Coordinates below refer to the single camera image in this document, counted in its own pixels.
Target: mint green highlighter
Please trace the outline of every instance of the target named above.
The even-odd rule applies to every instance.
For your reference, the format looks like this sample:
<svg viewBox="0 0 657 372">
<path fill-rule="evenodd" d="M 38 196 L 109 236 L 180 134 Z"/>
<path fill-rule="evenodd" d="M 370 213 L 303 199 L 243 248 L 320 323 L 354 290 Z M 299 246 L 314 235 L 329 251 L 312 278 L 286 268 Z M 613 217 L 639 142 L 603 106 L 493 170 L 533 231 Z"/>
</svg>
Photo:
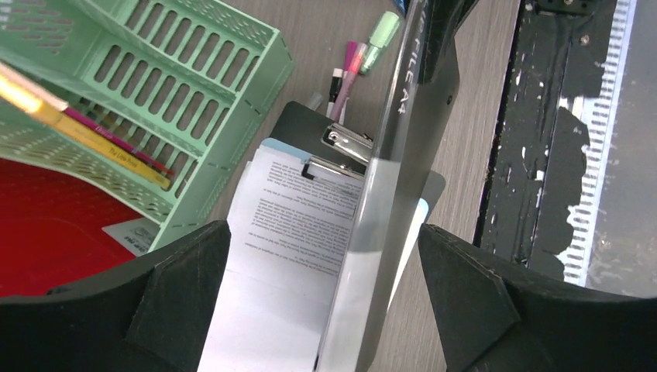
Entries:
<svg viewBox="0 0 657 372">
<path fill-rule="evenodd" d="M 360 73 L 362 75 L 367 75 L 377 64 L 379 56 L 387 48 L 388 44 L 390 44 L 394 34 L 399 29 L 400 23 L 399 16 L 393 12 L 385 12 L 379 18 L 379 22 L 374 27 L 372 36 L 370 36 L 363 64 L 360 66 Z"/>
</svg>

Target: pink marker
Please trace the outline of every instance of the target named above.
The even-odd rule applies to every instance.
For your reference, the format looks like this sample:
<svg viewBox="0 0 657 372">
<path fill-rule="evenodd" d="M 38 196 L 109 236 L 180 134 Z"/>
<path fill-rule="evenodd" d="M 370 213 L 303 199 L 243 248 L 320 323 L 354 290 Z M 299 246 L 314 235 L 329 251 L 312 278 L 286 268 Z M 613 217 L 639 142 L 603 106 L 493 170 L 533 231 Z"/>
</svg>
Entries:
<svg viewBox="0 0 657 372">
<path fill-rule="evenodd" d="M 342 68 L 345 71 L 345 75 L 349 66 L 351 66 L 351 61 L 353 60 L 353 55 L 356 54 L 356 49 L 358 49 L 358 43 L 350 40 L 347 43 L 347 51 L 345 53 L 345 66 Z"/>
<path fill-rule="evenodd" d="M 340 115 L 342 114 L 342 108 L 345 106 L 347 98 L 349 97 L 349 91 L 353 85 L 353 82 L 358 76 L 358 71 L 360 70 L 360 65 L 363 63 L 363 58 L 365 56 L 365 51 L 367 50 L 367 45 L 364 43 L 359 43 L 356 48 L 356 53 L 353 55 L 353 59 L 349 64 L 345 77 L 342 79 L 342 87 L 338 93 L 338 98 L 335 99 L 333 104 L 331 115 L 329 118 L 334 122 L 339 122 Z"/>
</svg>

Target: wooden desk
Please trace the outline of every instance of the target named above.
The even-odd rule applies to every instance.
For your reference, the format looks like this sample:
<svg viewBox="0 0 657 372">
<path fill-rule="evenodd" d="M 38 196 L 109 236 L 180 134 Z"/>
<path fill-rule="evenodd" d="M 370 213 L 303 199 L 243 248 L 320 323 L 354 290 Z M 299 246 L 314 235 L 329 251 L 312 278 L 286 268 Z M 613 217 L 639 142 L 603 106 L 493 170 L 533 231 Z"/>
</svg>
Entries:
<svg viewBox="0 0 657 372">
<path fill-rule="evenodd" d="M 286 103 L 303 103 L 314 91 L 326 98 L 332 69 L 342 66 L 346 42 L 367 41 L 381 13 L 395 10 L 392 0 L 224 1 L 280 29 L 296 61 L 290 80 L 243 164 L 267 137 Z M 447 189 L 429 222 L 467 240 L 472 239 L 479 211 L 517 10 L 518 0 L 480 0 L 456 37 L 461 87 L 434 165 L 447 179 Z M 397 45 L 400 34 L 391 45 Z M 375 133 L 396 57 L 396 51 L 391 48 L 371 75 L 357 81 L 347 108 L 349 128 L 359 133 Z M 243 165 L 216 205 L 214 218 L 226 216 L 242 170 Z M 370 370 L 444 369 L 438 330 L 415 250 L 401 279 Z"/>
</svg>

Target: metal clip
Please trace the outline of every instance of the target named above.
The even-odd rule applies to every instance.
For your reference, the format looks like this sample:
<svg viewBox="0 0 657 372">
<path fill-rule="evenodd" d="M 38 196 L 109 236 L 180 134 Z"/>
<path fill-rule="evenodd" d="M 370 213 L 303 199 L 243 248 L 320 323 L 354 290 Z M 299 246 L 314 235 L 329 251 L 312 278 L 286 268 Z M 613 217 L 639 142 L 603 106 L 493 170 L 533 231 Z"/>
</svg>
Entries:
<svg viewBox="0 0 657 372">
<path fill-rule="evenodd" d="M 327 171 L 335 174 L 341 174 L 360 181 L 365 181 L 365 177 L 362 174 L 355 172 L 349 169 L 348 167 L 345 167 L 344 165 L 335 164 L 333 162 L 324 160 L 321 157 L 310 157 L 310 159 L 308 159 L 308 161 L 304 164 L 304 169 L 301 171 L 301 176 L 311 181 L 315 179 L 314 175 L 308 173 L 308 168 L 311 165 L 315 165 L 316 167 L 326 169 Z"/>
<path fill-rule="evenodd" d="M 373 141 L 339 124 L 326 128 L 322 142 L 362 165 L 367 165 L 372 157 Z"/>
</svg>

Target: white paper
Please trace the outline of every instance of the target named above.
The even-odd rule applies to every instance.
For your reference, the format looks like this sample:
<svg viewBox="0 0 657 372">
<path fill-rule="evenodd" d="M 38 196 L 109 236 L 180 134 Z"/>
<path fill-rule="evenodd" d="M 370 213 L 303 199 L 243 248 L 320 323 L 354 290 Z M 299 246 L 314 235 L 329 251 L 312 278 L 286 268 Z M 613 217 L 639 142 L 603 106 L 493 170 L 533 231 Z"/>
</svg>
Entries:
<svg viewBox="0 0 657 372">
<path fill-rule="evenodd" d="M 160 227 L 155 222 L 143 218 L 106 226 L 102 230 L 130 253 L 139 257 L 148 253 Z"/>
<path fill-rule="evenodd" d="M 324 172 L 322 182 L 310 181 L 302 169 L 296 157 L 258 150 L 240 190 L 245 197 L 230 208 L 226 269 L 328 305 L 361 182 L 321 169 L 313 171 Z"/>
<path fill-rule="evenodd" d="M 429 206 L 424 199 L 420 199 L 418 207 L 415 209 L 415 214 L 411 220 L 411 228 L 408 230 L 408 236 L 406 237 L 406 243 L 404 244 L 404 250 L 401 251 L 401 259 L 399 260 L 399 267 L 397 268 L 397 274 L 394 277 L 394 284 L 392 286 L 392 292 L 390 294 L 390 301 L 388 302 L 388 309 L 392 305 L 392 299 L 394 294 L 397 292 L 397 287 L 399 286 L 399 281 L 401 280 L 401 275 L 404 273 L 408 259 L 411 258 L 411 252 L 415 246 L 415 242 L 418 240 L 418 234 L 420 233 L 420 227 L 422 223 L 427 219 L 427 214 L 429 213 Z"/>
<path fill-rule="evenodd" d="M 310 372 L 329 307 L 224 273 L 199 372 Z"/>
<path fill-rule="evenodd" d="M 245 169 L 199 371 L 312 370 L 362 183 L 321 169 L 310 181 L 302 168 L 264 146 Z"/>
</svg>

